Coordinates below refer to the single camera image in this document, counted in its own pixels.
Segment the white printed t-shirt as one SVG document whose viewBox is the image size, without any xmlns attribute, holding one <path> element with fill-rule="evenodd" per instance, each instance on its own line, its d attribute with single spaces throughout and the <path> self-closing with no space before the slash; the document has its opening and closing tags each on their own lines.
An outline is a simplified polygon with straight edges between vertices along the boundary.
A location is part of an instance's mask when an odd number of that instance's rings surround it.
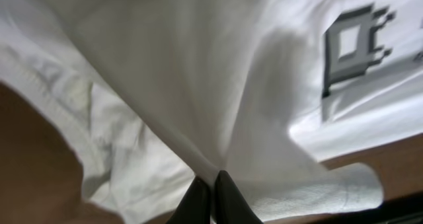
<svg viewBox="0 0 423 224">
<path fill-rule="evenodd" d="M 144 223 L 227 171 L 261 221 L 379 207 L 422 0 L 1 0 L 1 222 Z"/>
</svg>

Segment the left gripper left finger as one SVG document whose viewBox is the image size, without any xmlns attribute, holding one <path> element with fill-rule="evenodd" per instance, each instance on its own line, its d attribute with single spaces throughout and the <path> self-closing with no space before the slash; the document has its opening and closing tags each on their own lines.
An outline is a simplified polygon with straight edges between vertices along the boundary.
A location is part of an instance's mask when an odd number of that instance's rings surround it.
<svg viewBox="0 0 423 224">
<path fill-rule="evenodd" d="M 195 177 L 167 224 L 209 224 L 210 187 Z"/>
</svg>

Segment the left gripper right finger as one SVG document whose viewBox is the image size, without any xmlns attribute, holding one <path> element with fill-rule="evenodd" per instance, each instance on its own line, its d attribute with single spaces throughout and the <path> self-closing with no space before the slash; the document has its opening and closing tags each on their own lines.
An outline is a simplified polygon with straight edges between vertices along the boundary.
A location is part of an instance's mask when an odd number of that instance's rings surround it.
<svg viewBox="0 0 423 224">
<path fill-rule="evenodd" d="M 263 224 L 225 170 L 219 171 L 214 195 L 217 224 Z"/>
</svg>

